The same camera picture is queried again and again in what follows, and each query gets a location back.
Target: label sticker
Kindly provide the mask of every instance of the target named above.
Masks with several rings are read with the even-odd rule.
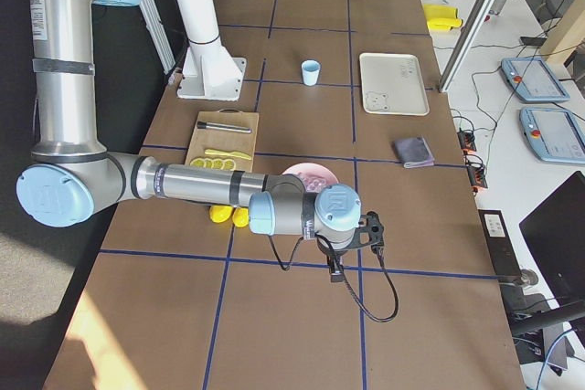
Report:
[[[45,0],[30,0],[30,21],[33,26],[33,40],[47,39],[47,13]]]
[[[487,232],[490,234],[490,237],[505,237],[504,227],[502,226],[502,220],[499,215],[486,214],[484,217]]]

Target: white tray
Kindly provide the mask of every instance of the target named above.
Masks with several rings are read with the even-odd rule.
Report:
[[[419,60],[414,55],[364,53],[359,56],[359,67],[362,102],[368,113],[429,113]]]

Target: yellow knife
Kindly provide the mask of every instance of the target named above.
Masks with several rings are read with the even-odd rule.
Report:
[[[219,155],[223,157],[237,157],[239,159],[244,160],[252,160],[252,158],[242,151],[221,151],[221,150],[214,150],[212,148],[206,148],[205,150],[206,155]]]

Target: pink plate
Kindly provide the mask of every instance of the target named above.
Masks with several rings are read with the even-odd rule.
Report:
[[[331,171],[317,163],[298,163],[288,168],[283,174],[299,177],[309,192],[321,192],[326,186],[339,183]]]

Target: black band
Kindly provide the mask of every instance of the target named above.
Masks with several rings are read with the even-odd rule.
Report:
[[[97,162],[107,158],[107,153],[95,153],[86,155],[45,155],[39,153],[30,154],[33,160],[42,163],[87,163]]]
[[[138,188],[136,187],[136,179],[138,178],[138,170],[140,169],[140,166],[143,164],[144,160],[146,160],[145,155],[138,157],[138,160],[134,162],[134,166],[130,174],[130,190],[132,191],[134,198],[142,198],[138,194]]]
[[[239,205],[239,185],[241,184],[241,177],[244,175],[243,171],[234,171],[229,182],[229,203],[232,206]]]
[[[95,75],[95,66],[92,63],[79,61],[64,61],[62,59],[33,58],[35,73],[75,73],[78,75]]]
[[[156,196],[156,198],[166,198],[165,189],[163,188],[165,184],[166,168],[168,168],[168,164],[161,163],[158,165],[156,172],[154,173],[154,196]]]
[[[112,161],[112,163],[114,164],[114,166],[116,168],[118,168],[118,171],[120,172],[120,176],[122,177],[122,191],[120,191],[120,196],[116,200],[116,203],[117,203],[120,201],[120,198],[122,198],[122,196],[124,195],[124,192],[126,192],[126,173],[124,172],[124,168],[122,168],[122,164],[120,162],[118,162],[118,159],[116,159],[111,154],[107,154],[107,155],[108,155],[108,159],[110,159]]]
[[[301,211],[301,228],[304,239],[314,238],[314,201],[317,199],[316,192],[305,192],[303,194],[303,210]]]

